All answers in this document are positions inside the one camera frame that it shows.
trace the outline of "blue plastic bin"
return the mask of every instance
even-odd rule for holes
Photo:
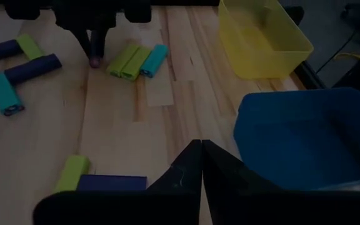
[[[284,189],[360,182],[360,92],[248,94],[234,128],[244,164]]]

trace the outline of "turquoise block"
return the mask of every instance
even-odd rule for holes
[[[24,106],[3,72],[0,72],[0,112],[11,116],[22,111]]]
[[[167,54],[168,47],[163,44],[157,44],[148,56],[147,60],[145,60],[144,64],[141,66],[141,74],[149,78],[153,78],[161,67],[161,64]]]

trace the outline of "green foam block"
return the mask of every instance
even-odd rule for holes
[[[75,191],[81,175],[88,173],[89,165],[90,162],[85,156],[69,156],[61,173],[61,178],[56,184],[54,193]]]
[[[141,46],[122,69],[121,77],[130,81],[136,80],[140,73],[141,66],[144,64],[150,53],[150,49]]]
[[[128,61],[134,56],[136,51],[140,47],[136,44],[128,44],[125,49],[123,49],[110,63],[110,65],[107,67],[107,72],[110,75],[121,77],[121,71],[125,67],[125,65],[128,63]]]
[[[16,38],[17,43],[23,50],[27,58],[30,60],[44,56],[43,52],[38,48],[37,44],[28,34],[22,34]]]

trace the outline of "translucent yellow tub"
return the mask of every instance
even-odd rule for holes
[[[286,77],[313,51],[276,0],[222,0],[219,22],[227,57],[240,78]]]

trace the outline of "wooden tabletop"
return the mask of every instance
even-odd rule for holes
[[[0,114],[0,224],[31,224],[33,207],[52,193],[70,154],[87,156],[90,173],[147,176],[149,184],[192,139],[211,139],[239,157],[233,127],[243,96],[298,89],[291,78],[239,79],[218,38],[213,7],[155,7],[149,24],[119,14],[106,38],[107,62],[129,41],[170,49],[156,77],[136,82],[90,69],[51,11],[14,21],[0,8],[0,42],[22,33],[55,53],[63,68],[16,88],[25,111]],[[26,61],[0,61],[0,71]],[[204,194],[201,208],[201,224],[210,224]]]

